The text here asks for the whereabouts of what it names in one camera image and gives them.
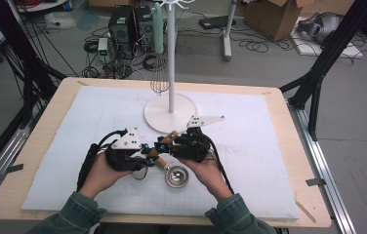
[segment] concrete floor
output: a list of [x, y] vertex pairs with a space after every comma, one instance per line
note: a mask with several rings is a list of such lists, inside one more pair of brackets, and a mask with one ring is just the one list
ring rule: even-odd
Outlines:
[[[201, 29], [197, 24], [201, 17], [188, 12], [190, 9], [183, 14], [178, 26]], [[72, 15], [77, 21], [76, 27], [51, 30], [48, 37], [73, 69], [80, 71], [86, 57], [83, 39], [95, 29], [106, 26], [108, 18], [99, 17], [103, 13], [84, 9], [74, 9]], [[242, 19], [238, 19], [234, 29], [244, 28]], [[50, 44], [40, 38], [50, 64], [65, 74], [72, 73]], [[266, 44], [268, 51], [257, 53], [231, 41], [232, 60], [227, 62], [223, 60], [221, 36], [181, 32], [177, 42], [176, 81], [281, 87], [306, 74], [316, 61], [315, 57], [299, 56], [296, 50], [283, 51], [275, 44]], [[321, 93], [317, 136], [356, 233], [367, 234], [367, 53], [363, 56], [354, 63], [340, 58], [327, 74]], [[129, 79], [149, 79], [149, 72], [142, 70], [142, 73], [144, 76], [134, 72]], [[0, 135], [21, 106], [12, 72], [5, 61], [0, 62]], [[0, 233], [25, 232], [35, 223], [0, 221]], [[291, 228], [290, 233], [340, 232], [333, 224], [326, 229]]]

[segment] sleeve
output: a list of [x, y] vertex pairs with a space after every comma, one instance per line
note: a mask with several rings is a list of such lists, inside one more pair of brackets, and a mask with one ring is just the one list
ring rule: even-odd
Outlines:
[[220, 233], [275, 234], [275, 229], [256, 219], [248, 210], [239, 194], [218, 203], [205, 213]]
[[73, 192], [58, 214], [47, 217], [27, 233], [87, 233], [105, 214], [96, 201]]

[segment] table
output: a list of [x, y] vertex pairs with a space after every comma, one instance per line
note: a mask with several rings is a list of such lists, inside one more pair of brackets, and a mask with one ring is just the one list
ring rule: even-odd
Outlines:
[[[49, 106], [31, 133], [15, 165], [24, 164], [22, 171], [10, 173], [0, 186], [0, 219], [41, 220], [49, 212], [24, 211], [20, 207], [31, 186], [36, 170], [53, 141], [62, 119], [82, 86], [104, 86], [134, 89], [149, 89], [147, 81], [103, 80], [66, 78], [60, 84]], [[271, 121], [277, 135], [283, 160], [289, 175], [300, 218], [296, 220], [265, 220], [279, 227], [328, 227], [331, 218], [317, 186], [308, 186], [306, 180], [314, 174], [305, 150], [290, 116], [281, 92], [276, 88], [244, 87], [228, 85], [176, 83], [176, 91], [214, 92], [229, 94], [259, 95], [265, 98]], [[166, 223], [210, 225], [206, 217], [167, 216], [144, 214], [108, 214], [103, 222]]]

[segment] black tape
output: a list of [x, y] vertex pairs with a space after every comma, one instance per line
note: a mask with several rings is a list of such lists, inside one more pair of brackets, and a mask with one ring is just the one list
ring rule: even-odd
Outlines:
[[326, 184], [326, 181], [323, 178], [312, 178], [312, 179], [308, 179], [306, 180], [306, 183], [308, 186], [323, 186]]
[[18, 165], [13, 165], [11, 167], [8, 167], [7, 170], [3, 174], [0, 174], [0, 180], [4, 180], [7, 174], [21, 171], [23, 168], [24, 168], [24, 164], [18, 164]]

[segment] person's right hand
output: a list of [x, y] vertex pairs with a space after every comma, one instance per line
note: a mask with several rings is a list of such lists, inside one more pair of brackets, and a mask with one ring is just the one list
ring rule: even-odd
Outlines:
[[232, 196], [218, 168], [218, 163], [211, 155], [208, 154], [201, 163], [188, 159], [180, 159], [180, 161], [195, 173], [199, 181], [207, 187], [218, 202]]

